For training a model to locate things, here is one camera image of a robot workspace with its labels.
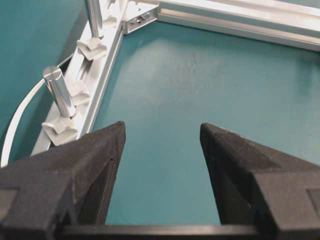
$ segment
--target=silver metal post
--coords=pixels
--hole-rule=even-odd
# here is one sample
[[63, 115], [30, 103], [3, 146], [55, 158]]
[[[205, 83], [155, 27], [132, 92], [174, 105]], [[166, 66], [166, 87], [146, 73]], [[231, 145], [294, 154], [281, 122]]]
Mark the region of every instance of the silver metal post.
[[48, 66], [43, 71], [43, 78], [61, 115], [66, 118], [75, 115], [76, 108], [72, 102], [61, 69], [57, 66]]
[[84, 4], [92, 37], [102, 38], [104, 36], [104, 31], [99, 0], [84, 0]]

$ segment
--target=black plastic part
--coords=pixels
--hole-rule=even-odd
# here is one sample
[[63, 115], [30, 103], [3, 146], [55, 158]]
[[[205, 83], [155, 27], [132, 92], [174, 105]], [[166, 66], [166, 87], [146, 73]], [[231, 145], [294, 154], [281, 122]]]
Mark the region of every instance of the black plastic part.
[[110, 225], [66, 226], [58, 240], [263, 240], [253, 226]]
[[320, 167], [204, 123], [200, 141], [222, 224], [281, 240], [320, 238]]
[[125, 140], [125, 124], [117, 122], [0, 169], [0, 190], [17, 190], [11, 205], [3, 207], [0, 236], [52, 240], [61, 225], [76, 224], [78, 216], [80, 222], [101, 222]]

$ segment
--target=aluminum frame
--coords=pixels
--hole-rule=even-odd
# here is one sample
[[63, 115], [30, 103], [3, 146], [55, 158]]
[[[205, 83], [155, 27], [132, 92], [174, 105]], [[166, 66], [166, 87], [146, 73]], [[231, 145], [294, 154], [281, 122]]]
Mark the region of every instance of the aluminum frame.
[[[158, 5], [157, 20], [320, 52], [320, 9], [276, 0], [139, 0]], [[124, 33], [123, 26], [108, 29], [107, 55], [89, 62], [78, 48], [65, 73], [67, 86], [83, 80], [93, 94], [88, 105], [77, 108], [77, 139], [94, 125]], [[86, 24], [81, 40], [90, 37]], [[46, 122], [59, 115], [55, 104]], [[51, 140], [42, 129], [31, 155], [46, 151]]]

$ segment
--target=aluminum rod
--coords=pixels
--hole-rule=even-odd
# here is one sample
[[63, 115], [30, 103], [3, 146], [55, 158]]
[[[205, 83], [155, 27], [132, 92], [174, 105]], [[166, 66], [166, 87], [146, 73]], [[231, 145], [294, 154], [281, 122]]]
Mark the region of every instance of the aluminum rod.
[[102, 38], [104, 36], [104, 29], [99, 0], [84, 0], [84, 5], [92, 37]]

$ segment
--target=teal table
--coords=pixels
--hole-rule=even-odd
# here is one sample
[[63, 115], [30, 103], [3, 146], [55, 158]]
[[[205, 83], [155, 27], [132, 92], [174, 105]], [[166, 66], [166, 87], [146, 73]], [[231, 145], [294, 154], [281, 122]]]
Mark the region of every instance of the teal table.
[[[81, 33], [78, 27], [67, 34], [83, 21], [77, 0], [37, 1], [36, 7], [25, 2], [4, 1], [7, 11], [0, 21], [9, 33], [2, 41], [12, 47], [2, 49], [2, 135], [43, 68], [72, 52], [74, 46], [64, 45], [74, 41], [55, 35], [75, 40]], [[318, 1], [303, 2], [320, 7]], [[40, 8], [47, 12], [40, 14]], [[56, 11], [62, 11], [58, 23]], [[27, 109], [11, 161], [30, 154], [49, 99], [43, 88]], [[106, 222], [218, 224], [200, 124], [209, 122], [320, 164], [319, 106], [317, 52], [160, 22], [126, 36], [94, 126], [126, 123]]]

